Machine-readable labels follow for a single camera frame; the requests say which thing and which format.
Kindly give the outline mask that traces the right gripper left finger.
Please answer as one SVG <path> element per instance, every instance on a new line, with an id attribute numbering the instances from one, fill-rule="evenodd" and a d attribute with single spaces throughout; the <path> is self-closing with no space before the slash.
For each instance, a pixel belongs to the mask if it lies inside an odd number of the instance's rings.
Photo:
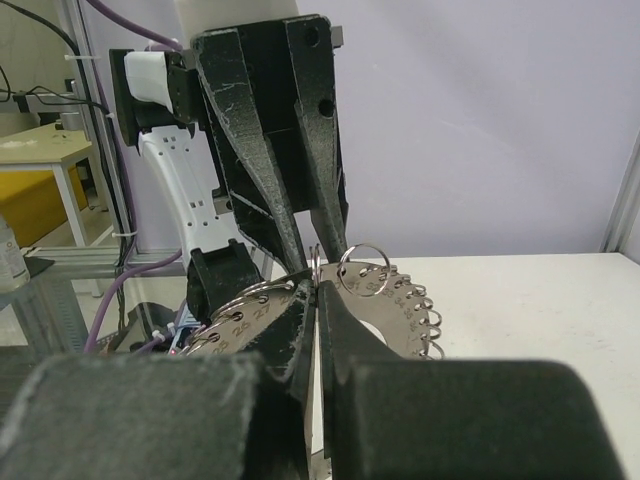
<path id="1" fill-rule="evenodd" d="M 5 479 L 305 479 L 313 327 L 222 355 L 53 357 L 1 430 Z"/>

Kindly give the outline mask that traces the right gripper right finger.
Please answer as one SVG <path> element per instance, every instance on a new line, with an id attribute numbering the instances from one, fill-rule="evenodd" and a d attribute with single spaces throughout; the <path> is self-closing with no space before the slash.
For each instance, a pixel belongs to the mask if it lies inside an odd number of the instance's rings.
<path id="1" fill-rule="evenodd" d="M 591 393 L 549 361 L 405 359 L 317 293 L 326 454 L 336 479 L 620 479 Z"/>

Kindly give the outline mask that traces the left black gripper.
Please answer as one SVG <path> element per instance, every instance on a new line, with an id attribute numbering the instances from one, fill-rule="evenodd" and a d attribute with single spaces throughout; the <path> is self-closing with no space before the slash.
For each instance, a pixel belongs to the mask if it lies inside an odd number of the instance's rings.
<path id="1" fill-rule="evenodd" d="M 240 233 L 290 273 L 307 268 L 295 216 L 327 259 L 347 250 L 348 203 L 331 23 L 291 17 L 208 29 L 190 41 L 214 163 Z"/>

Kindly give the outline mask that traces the metal disc with key rings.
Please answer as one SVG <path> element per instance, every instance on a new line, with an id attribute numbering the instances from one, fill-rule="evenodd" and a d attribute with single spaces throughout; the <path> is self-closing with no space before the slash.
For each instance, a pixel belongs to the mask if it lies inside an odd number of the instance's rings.
<path id="1" fill-rule="evenodd" d="M 241 291 L 215 310 L 210 323 L 196 328 L 179 353 L 222 355 L 250 347 L 270 327 L 291 327 L 299 333 L 317 321 L 317 287 L 332 284 L 348 311 L 386 346 L 405 358 L 442 360 L 439 345 L 443 317 L 425 286 L 383 257 L 380 263 L 351 258 L 347 250 L 336 263 L 322 264 L 312 251 L 312 266 L 297 274 L 263 281 Z"/>

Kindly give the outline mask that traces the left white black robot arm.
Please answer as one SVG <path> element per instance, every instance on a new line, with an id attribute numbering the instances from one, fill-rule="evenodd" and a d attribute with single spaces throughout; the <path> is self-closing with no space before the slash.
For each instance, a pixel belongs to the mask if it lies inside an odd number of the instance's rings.
<path id="1" fill-rule="evenodd" d="M 339 30 L 293 1 L 179 1 L 188 45 L 110 53 L 124 142 L 172 210 L 186 300 L 203 324 L 258 283 L 256 247 L 287 272 L 307 266 L 307 212 L 332 261 L 347 248 L 336 106 Z"/>

